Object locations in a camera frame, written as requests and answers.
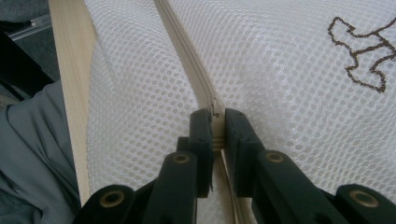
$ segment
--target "brown embroidered design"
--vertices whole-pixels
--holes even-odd
[[[372,31],[369,34],[356,35],[354,33],[356,28],[345,22],[343,19],[335,17],[332,20],[328,29],[332,42],[337,46],[344,46],[349,51],[349,55],[354,61],[353,65],[346,67],[347,75],[352,79],[352,81],[378,92],[385,91],[387,83],[385,80],[386,74],[377,69],[377,67],[387,60],[392,60],[394,62],[396,59],[396,49],[380,34],[380,32],[388,29],[394,25],[395,22],[396,18],[388,25]],[[380,56],[373,60],[373,58],[369,56],[369,54],[373,53]],[[360,66],[363,64],[363,62],[360,62],[361,58],[370,60],[370,64],[368,64],[370,65],[370,68],[368,69],[369,71],[361,70]],[[359,78],[359,74],[364,72],[369,72],[372,75],[378,76],[378,84],[375,85],[372,82],[367,83],[364,80],[361,80]]]

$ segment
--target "brown stitching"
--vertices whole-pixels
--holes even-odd
[[[337,21],[340,21],[341,23],[343,23],[343,24],[347,27],[346,32],[349,33],[350,35],[352,35],[352,36],[354,36],[354,37],[357,37],[357,38],[367,38],[367,37],[373,35],[373,36],[376,36],[376,37],[379,39],[379,41],[381,42],[381,44],[376,45],[376,46],[371,46],[371,47],[369,47],[369,48],[367,48],[367,49],[361,49],[361,50],[357,50],[357,51],[353,52],[352,48],[351,48],[349,45],[347,45],[347,44],[344,43],[344,42],[335,40],[334,34],[332,33],[332,28],[334,27],[334,25],[335,25],[335,23],[336,23]],[[355,35],[355,34],[353,33],[353,31],[354,31],[356,28],[353,27],[352,25],[350,25],[349,23],[345,22],[343,19],[341,19],[341,18],[339,18],[339,17],[335,17],[335,18],[332,20],[332,23],[330,24],[330,26],[329,26],[329,28],[328,28],[329,36],[332,38],[332,42],[333,42],[336,46],[344,46],[344,47],[348,50],[349,55],[353,58],[353,61],[354,61],[354,65],[349,66],[349,67],[346,67],[346,73],[347,73],[347,75],[352,79],[352,81],[354,81],[355,83],[358,83],[358,84],[360,84],[360,85],[362,85],[362,86],[364,86],[364,87],[368,87],[368,88],[371,88],[371,89],[373,89],[373,90],[376,90],[376,91],[378,91],[378,92],[384,92],[384,91],[385,91],[385,89],[386,89],[386,80],[385,80],[386,75],[385,75],[384,73],[382,73],[381,71],[376,70],[376,68],[377,68],[382,62],[384,62],[384,61],[386,61],[386,60],[394,60],[394,59],[396,58],[396,48],[393,47],[393,46],[388,42],[387,39],[385,39],[382,35],[380,35],[379,32],[381,32],[381,31],[383,31],[383,30],[389,28],[389,27],[392,26],[395,22],[396,22],[396,17],[395,17],[395,19],[393,19],[388,25],[386,25],[386,26],[384,26],[384,27],[381,27],[381,28],[379,28],[379,29],[377,29],[377,30],[375,30],[375,31],[372,31],[371,33],[369,33],[369,34],[367,34],[367,35]],[[354,77],[352,76],[351,71],[359,67],[358,55],[359,55],[359,54],[363,54],[363,53],[365,53],[365,52],[369,52],[369,51],[375,50],[375,49],[383,48],[383,47],[387,47],[388,49],[390,49],[391,52],[392,52],[391,55],[388,55],[388,56],[385,56],[385,57],[383,57],[383,58],[381,58],[381,59],[378,59],[378,60],[370,67],[370,69],[369,69],[369,71],[370,71],[371,73],[373,73],[373,74],[375,74],[375,75],[378,75],[378,76],[380,77],[381,86],[380,86],[380,87],[376,87],[376,86],[373,86],[373,85],[364,83],[364,82],[362,82],[362,81],[357,80],[356,78],[354,78]]]

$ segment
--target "white mesh fabric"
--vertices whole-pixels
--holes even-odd
[[[88,165],[91,192],[140,188],[189,133],[198,109],[151,1],[87,1],[98,34],[93,56]]]
[[[88,164],[91,191],[139,188],[188,135],[199,106],[151,0],[86,0],[98,34],[92,62]],[[247,114],[267,149],[286,152],[320,188],[378,190],[396,203],[396,64],[368,35],[396,17],[393,1],[169,0],[227,106]],[[395,25],[378,31],[395,47]],[[359,62],[349,73],[347,67]],[[223,193],[221,187],[216,192]],[[219,195],[200,223],[227,222]]]
[[[367,35],[396,17],[394,1],[169,0],[228,107],[247,114],[267,149],[286,152],[320,188],[376,189],[396,202],[396,63],[378,48],[357,56],[329,34],[340,17]],[[396,25],[379,32],[393,50]],[[377,36],[352,38],[339,21],[336,40],[357,52]],[[373,63],[386,74],[380,92]]]

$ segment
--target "beige zipper tape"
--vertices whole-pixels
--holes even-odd
[[[213,147],[214,150],[217,151],[216,158],[219,160],[218,172],[221,176],[220,179],[223,182],[224,188],[226,188],[226,192],[224,192],[223,196],[227,197],[226,201],[230,204],[232,223],[242,223],[239,200],[232,191],[224,154],[221,152],[221,150],[224,149],[225,138],[225,107],[219,98],[216,97],[217,94],[212,87],[205,68],[202,66],[194,47],[187,38],[184,29],[180,25],[168,2],[166,0],[154,0],[154,3],[163,20],[163,25],[169,34],[172,44],[175,47],[177,55],[183,64],[183,68],[197,97],[198,104],[209,109],[212,114]]]

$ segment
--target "metal grommet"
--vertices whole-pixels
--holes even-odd
[[[379,206],[379,201],[373,195],[359,189],[350,191],[349,196],[353,199],[353,201],[365,207],[374,208]]]
[[[121,190],[111,190],[100,198],[100,205],[105,208],[114,207],[122,203],[124,198],[125,195]]]
[[[278,153],[275,153],[275,152],[269,152],[265,156],[265,159],[267,159],[268,161],[271,161],[271,162],[282,162],[283,156]]]
[[[190,157],[185,154],[177,154],[173,157],[175,163],[186,163],[189,162]]]

